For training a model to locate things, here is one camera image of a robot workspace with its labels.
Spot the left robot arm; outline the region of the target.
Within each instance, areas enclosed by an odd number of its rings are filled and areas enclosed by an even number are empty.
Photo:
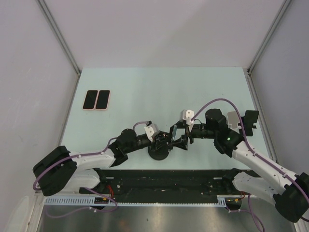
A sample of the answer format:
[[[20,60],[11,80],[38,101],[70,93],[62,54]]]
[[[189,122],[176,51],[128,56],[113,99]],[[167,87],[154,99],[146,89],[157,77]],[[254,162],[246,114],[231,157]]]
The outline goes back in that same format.
[[[34,165],[32,171],[35,181],[32,188],[44,196],[79,189],[102,193],[107,182],[99,176],[99,170],[119,166],[128,160],[129,153],[144,148],[154,153],[169,152],[170,133],[160,131],[154,125],[144,129],[145,132],[140,135],[134,129],[124,129],[98,151],[70,151],[64,145],[54,148]]]

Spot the pink phone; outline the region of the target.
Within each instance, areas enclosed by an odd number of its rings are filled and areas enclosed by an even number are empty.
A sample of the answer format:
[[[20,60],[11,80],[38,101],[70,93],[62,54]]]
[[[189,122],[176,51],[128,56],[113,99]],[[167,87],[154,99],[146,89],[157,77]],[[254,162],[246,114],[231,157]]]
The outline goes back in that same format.
[[[96,110],[106,110],[108,108],[110,93],[110,90],[100,90],[98,92]]]
[[[97,99],[97,90],[88,90],[83,103],[83,110],[93,110]]]

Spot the black round-base clamp stand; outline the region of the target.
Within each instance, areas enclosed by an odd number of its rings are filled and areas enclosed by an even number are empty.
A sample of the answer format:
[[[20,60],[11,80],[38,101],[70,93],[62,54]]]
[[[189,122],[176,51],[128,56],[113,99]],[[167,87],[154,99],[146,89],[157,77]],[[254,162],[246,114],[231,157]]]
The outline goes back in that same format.
[[[164,160],[169,155],[169,147],[167,146],[164,146],[163,148],[157,151],[151,151],[149,147],[148,147],[148,154],[154,160],[157,160],[157,161]]]

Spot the black folding phone stand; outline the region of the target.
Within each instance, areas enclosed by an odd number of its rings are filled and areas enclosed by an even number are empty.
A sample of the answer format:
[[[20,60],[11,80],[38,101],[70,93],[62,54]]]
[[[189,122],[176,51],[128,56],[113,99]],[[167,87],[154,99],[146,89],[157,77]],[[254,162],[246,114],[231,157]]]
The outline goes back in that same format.
[[[247,110],[241,117],[246,136],[253,136],[253,129],[256,129],[255,123],[258,121],[259,111]]]

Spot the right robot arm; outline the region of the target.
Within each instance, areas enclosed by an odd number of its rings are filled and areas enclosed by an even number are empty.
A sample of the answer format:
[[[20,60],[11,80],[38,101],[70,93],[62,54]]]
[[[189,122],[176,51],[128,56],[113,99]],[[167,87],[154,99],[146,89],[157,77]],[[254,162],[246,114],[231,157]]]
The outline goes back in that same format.
[[[258,174],[253,177],[233,168],[223,181],[228,194],[237,190],[250,193],[275,206],[288,221],[298,222],[309,209],[309,176],[296,174],[251,147],[243,134],[229,128],[220,109],[205,113],[205,123],[194,124],[194,112],[183,110],[180,120],[170,127],[169,146],[188,149],[194,139],[213,139],[221,153],[248,166]]]

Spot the white folding phone stand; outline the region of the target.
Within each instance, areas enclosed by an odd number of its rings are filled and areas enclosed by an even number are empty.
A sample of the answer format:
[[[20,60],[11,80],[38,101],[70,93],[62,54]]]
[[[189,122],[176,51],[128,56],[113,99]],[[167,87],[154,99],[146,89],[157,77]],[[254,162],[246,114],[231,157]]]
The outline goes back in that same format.
[[[236,111],[231,111],[227,113],[227,124],[228,127],[239,133],[239,130],[241,129],[241,125],[240,125],[240,119],[241,117],[238,116]]]

